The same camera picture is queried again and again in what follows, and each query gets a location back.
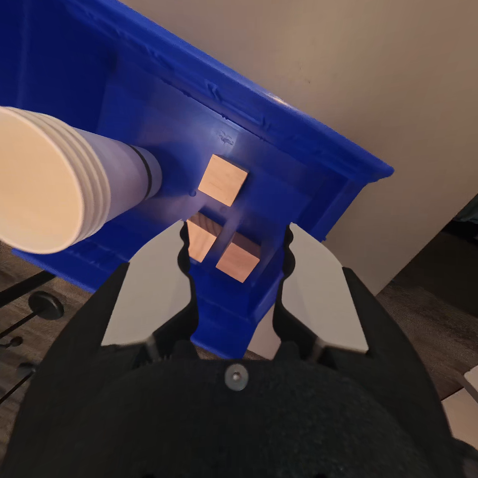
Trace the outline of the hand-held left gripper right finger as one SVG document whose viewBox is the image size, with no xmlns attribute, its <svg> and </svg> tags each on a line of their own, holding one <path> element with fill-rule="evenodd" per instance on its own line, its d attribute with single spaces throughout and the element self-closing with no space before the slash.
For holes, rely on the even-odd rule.
<svg viewBox="0 0 478 478">
<path fill-rule="evenodd" d="M 295 343 L 302 360 L 318 360 L 326 348 L 368 352 L 341 263 L 295 223 L 285 230 L 283 275 L 274 307 L 281 343 Z"/>
</svg>

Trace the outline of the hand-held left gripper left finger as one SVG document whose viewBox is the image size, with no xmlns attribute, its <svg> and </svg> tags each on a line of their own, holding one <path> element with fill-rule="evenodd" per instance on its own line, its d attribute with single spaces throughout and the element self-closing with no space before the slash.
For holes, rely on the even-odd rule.
<svg viewBox="0 0 478 478">
<path fill-rule="evenodd" d="M 176 343 L 190 341 L 199 312 L 188 247 L 187 224 L 179 220 L 134 254 L 102 346 L 140 344 L 166 358 Z"/>
</svg>

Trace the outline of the wooden cube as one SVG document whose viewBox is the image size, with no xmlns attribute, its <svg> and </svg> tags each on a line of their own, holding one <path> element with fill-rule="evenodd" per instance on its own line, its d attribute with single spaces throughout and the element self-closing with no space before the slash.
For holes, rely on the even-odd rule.
<svg viewBox="0 0 478 478">
<path fill-rule="evenodd" d="M 260 262 L 260 250 L 259 244 L 235 232 L 216 268 L 244 283 Z"/>
<path fill-rule="evenodd" d="M 223 226 L 197 212 L 186 221 L 189 236 L 189 257 L 201 263 L 209 253 Z"/>
<path fill-rule="evenodd" d="M 198 191 L 230 207 L 236 200 L 248 173 L 248 170 L 217 154 L 212 154 Z"/>
</svg>

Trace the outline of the blue plastic bin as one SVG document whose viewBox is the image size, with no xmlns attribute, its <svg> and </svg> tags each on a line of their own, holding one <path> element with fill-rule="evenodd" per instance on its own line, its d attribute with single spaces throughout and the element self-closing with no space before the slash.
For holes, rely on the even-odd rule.
<svg viewBox="0 0 478 478">
<path fill-rule="evenodd" d="M 273 356 L 284 232 L 323 241 L 358 193 L 393 168 L 118 1 L 1 1 L 1 105 L 140 146 L 159 193 L 63 252 L 22 259 L 95 292 L 120 263 L 196 212 L 223 226 L 191 265 L 194 342 L 223 358 Z M 198 191 L 212 154 L 249 171 L 232 206 Z M 260 245 L 244 283 L 216 265 L 237 232 Z"/>
</svg>

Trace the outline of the black chair base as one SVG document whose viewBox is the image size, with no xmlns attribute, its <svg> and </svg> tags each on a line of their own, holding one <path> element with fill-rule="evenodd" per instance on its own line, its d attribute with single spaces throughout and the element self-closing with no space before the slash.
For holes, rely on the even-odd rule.
<svg viewBox="0 0 478 478">
<path fill-rule="evenodd" d="M 38 317 L 47 321 L 56 321 L 61 319 L 64 315 L 64 307 L 62 302 L 54 295 L 36 290 L 40 286 L 50 282 L 56 276 L 47 271 L 41 271 L 21 282 L 18 282 L 0 293 L 0 307 L 3 308 L 11 302 L 19 299 L 22 296 L 31 293 L 28 297 L 28 307 L 31 312 L 21 320 L 18 320 L 0 334 L 1 341 L 3 338 L 11 335 L 19 327 L 25 325 L 31 319 Z M 1 343 L 1 349 L 8 349 L 18 347 L 22 344 L 23 339 L 20 336 L 10 338 L 8 343 Z M 36 372 L 38 366 L 30 362 L 23 362 L 18 366 L 18 370 L 23 372 L 20 381 L 15 384 L 9 391 L 7 391 L 0 400 L 1 406 L 5 403 L 18 389 L 21 388 Z"/>
</svg>

